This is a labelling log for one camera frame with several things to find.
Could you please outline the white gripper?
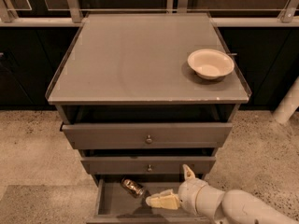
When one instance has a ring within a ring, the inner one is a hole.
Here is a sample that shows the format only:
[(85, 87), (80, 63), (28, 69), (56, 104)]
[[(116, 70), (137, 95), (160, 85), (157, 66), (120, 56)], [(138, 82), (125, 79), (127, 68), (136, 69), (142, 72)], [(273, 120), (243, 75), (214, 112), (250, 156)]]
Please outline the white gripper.
[(178, 195), (172, 189), (155, 193), (146, 198), (146, 204), (152, 208), (178, 210), (180, 207), (188, 213), (197, 215), (196, 199), (199, 191), (206, 185), (206, 181), (195, 178), (193, 170), (183, 164), (185, 181), (178, 188)]

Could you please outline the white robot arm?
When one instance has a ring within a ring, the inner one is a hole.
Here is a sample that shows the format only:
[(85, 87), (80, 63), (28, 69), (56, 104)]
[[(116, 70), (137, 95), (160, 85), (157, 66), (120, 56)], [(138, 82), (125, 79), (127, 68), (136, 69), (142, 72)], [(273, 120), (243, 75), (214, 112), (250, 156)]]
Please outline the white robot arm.
[(205, 216), (211, 224), (299, 224), (241, 189), (223, 191), (197, 178), (193, 170), (183, 164), (184, 182), (178, 193), (167, 189), (146, 198), (152, 208), (178, 210)]

